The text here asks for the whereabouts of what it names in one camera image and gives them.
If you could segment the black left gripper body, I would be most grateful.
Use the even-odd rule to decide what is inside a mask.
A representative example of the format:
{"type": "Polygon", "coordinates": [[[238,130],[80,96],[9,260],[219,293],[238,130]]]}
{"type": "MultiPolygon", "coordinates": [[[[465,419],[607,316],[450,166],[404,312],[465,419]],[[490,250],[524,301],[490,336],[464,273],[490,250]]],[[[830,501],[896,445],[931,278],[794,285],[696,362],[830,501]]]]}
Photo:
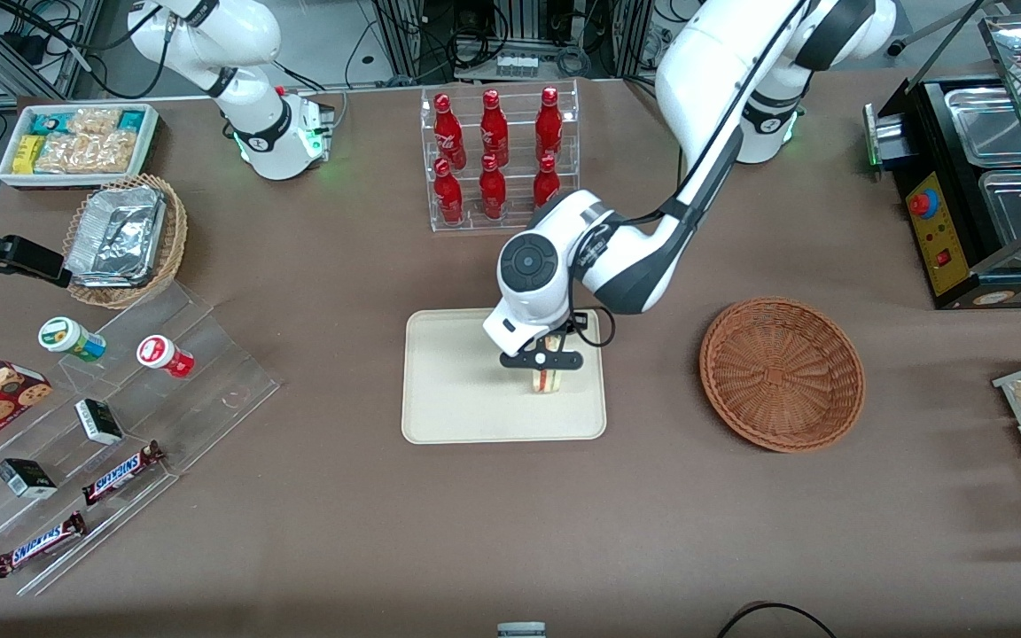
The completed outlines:
{"type": "Polygon", "coordinates": [[[588,327],[588,312],[571,312],[567,318],[560,324],[557,327],[557,351],[566,351],[566,344],[570,342],[574,336],[582,335],[584,328],[588,327]]]}

